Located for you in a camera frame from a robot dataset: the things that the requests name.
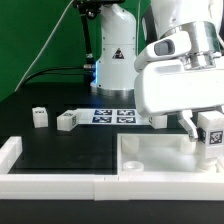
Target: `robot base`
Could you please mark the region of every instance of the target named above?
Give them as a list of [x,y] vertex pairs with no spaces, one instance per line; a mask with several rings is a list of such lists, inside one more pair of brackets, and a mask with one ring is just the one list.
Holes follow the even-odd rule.
[[110,97],[128,98],[134,96],[134,89],[125,89],[125,90],[103,89],[100,87],[96,87],[94,83],[91,83],[91,92]]

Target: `black cable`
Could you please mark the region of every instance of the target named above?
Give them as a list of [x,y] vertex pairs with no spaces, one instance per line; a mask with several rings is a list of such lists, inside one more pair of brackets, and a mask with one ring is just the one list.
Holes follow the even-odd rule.
[[28,81],[30,81],[31,79],[37,77],[37,76],[41,76],[41,75],[48,75],[48,74],[55,74],[55,75],[83,75],[83,76],[92,76],[93,73],[89,72],[86,74],[71,74],[71,73],[59,73],[59,72],[51,72],[51,71],[65,71],[65,70],[83,70],[82,66],[77,66],[77,67],[52,67],[52,68],[47,68],[47,69],[43,69],[41,71],[38,71],[30,76],[28,76],[20,85],[19,88],[21,88],[22,86],[24,86]]

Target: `blue light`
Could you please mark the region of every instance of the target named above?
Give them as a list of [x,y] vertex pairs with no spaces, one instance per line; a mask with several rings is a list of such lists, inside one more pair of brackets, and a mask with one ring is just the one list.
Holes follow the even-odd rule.
[[97,82],[98,82],[98,63],[96,62],[96,64],[95,64],[95,66],[96,66],[96,71],[95,71],[95,83],[97,84]]

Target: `cable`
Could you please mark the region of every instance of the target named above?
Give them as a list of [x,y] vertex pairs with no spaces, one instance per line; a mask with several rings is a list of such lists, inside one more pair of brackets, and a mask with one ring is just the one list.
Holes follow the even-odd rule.
[[42,75],[69,75],[69,76],[76,76],[76,75],[82,75],[82,76],[90,76],[90,74],[74,74],[74,73],[59,73],[59,72],[44,72],[44,73],[35,73],[33,75],[28,76],[20,85],[20,88],[23,87],[27,82],[29,82],[31,79],[37,77],[37,76],[42,76]]
[[30,70],[33,68],[33,66],[36,64],[36,62],[39,60],[39,58],[41,57],[41,55],[43,54],[44,50],[46,49],[46,47],[48,46],[49,42],[51,41],[52,37],[54,36],[57,28],[59,27],[61,21],[63,20],[64,16],[66,15],[68,9],[70,8],[70,6],[72,5],[74,0],[72,0],[67,7],[65,8],[64,12],[62,13],[60,19],[58,20],[57,24],[55,25],[53,31],[51,32],[50,36],[48,37],[46,43],[44,44],[44,46],[42,47],[42,49],[40,50],[39,54],[37,55],[37,57],[34,59],[34,61],[32,62],[32,64],[29,66],[29,68],[27,69],[27,71],[25,72],[25,74],[23,75],[22,79],[20,80],[19,84],[17,85],[15,92],[19,89],[21,83],[25,80],[27,74],[30,72]]
[[221,36],[218,33],[217,33],[217,37],[218,37],[218,40],[219,40],[220,45],[224,49],[224,41],[223,41],[223,39],[221,38]]
[[43,69],[43,70],[40,70],[28,77],[26,77],[25,79],[23,79],[23,81],[20,83],[20,86],[18,88],[18,90],[25,85],[25,83],[27,83],[29,80],[37,77],[37,76],[41,76],[41,75],[44,75],[44,74],[50,74],[49,72],[51,71],[65,71],[65,70],[83,70],[83,67],[82,66],[77,66],[77,67],[52,67],[52,68],[47,68],[47,69]]
[[137,38],[136,38],[136,55],[138,52],[138,44],[139,44],[139,26],[140,26],[140,14],[141,14],[141,0],[138,1],[138,23],[137,23]]

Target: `white block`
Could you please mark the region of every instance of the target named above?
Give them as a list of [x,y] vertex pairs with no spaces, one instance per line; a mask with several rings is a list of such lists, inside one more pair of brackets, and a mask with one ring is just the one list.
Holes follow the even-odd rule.
[[167,115],[150,117],[149,121],[155,129],[167,128]]
[[205,131],[224,129],[224,115],[218,111],[198,113],[197,127]]
[[35,128],[48,127],[48,115],[45,107],[36,107],[33,111],[33,122]]
[[0,174],[7,174],[21,153],[21,137],[10,137],[0,149]]
[[198,113],[199,142],[197,151],[202,158],[224,155],[224,115],[218,111]]
[[78,124],[79,113],[76,110],[67,110],[57,117],[57,129],[60,131],[71,131]]
[[121,138],[121,150],[127,154],[137,153],[139,150],[139,137],[123,136]]

